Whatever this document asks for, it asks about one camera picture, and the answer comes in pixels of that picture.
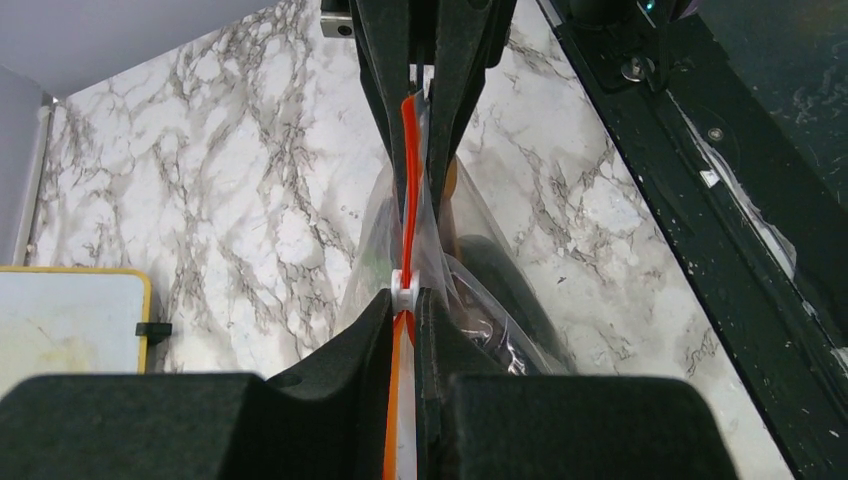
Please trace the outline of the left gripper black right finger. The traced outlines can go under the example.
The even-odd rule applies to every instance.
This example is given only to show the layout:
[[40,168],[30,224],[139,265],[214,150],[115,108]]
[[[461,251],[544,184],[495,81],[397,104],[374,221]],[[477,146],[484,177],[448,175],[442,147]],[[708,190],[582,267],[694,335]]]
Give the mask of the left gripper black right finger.
[[633,376],[515,376],[453,323],[416,307],[422,479],[733,479],[713,414],[689,384]]

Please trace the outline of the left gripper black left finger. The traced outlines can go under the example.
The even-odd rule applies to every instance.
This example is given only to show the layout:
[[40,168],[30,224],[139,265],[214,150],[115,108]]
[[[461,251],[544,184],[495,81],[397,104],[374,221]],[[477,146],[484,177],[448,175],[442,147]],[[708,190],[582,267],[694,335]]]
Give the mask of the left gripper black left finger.
[[391,300],[287,370],[48,375],[1,402],[5,479],[378,479]]

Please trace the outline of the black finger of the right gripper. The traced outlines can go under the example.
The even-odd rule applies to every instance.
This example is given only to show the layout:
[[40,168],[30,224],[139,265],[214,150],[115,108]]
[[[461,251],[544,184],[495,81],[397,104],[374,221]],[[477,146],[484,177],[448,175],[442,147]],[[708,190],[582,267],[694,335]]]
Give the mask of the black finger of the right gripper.
[[360,81],[393,168],[400,205],[406,193],[406,151],[401,104],[409,92],[410,3],[352,0]]
[[515,0],[438,3],[427,154],[435,212],[440,210],[448,170],[485,85],[486,71],[498,65],[508,42],[515,6]]

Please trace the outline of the clear zip bag orange zipper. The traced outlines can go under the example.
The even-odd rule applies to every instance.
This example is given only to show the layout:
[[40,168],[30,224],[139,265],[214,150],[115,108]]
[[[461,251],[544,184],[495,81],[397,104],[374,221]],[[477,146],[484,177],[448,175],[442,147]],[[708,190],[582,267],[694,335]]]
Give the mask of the clear zip bag orange zipper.
[[546,312],[506,252],[501,234],[460,162],[448,172],[434,210],[422,160],[430,105],[423,92],[400,107],[409,193],[399,195],[385,166],[368,200],[359,248],[346,286],[340,323],[350,325],[381,290],[390,293],[389,396],[381,461],[386,479],[414,479],[416,437],[424,428],[415,410],[416,371],[422,367],[426,293],[478,350],[511,375],[566,374],[572,365]]

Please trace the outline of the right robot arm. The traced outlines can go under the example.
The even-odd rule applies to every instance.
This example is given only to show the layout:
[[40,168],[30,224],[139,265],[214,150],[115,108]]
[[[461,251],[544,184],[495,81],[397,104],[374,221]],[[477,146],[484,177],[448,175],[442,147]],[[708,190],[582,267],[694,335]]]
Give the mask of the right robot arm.
[[[550,21],[594,103],[637,86],[667,88],[668,27],[693,1],[555,1]],[[508,43],[512,1],[326,1],[355,42],[360,80],[390,159],[398,207],[446,192],[486,73]]]

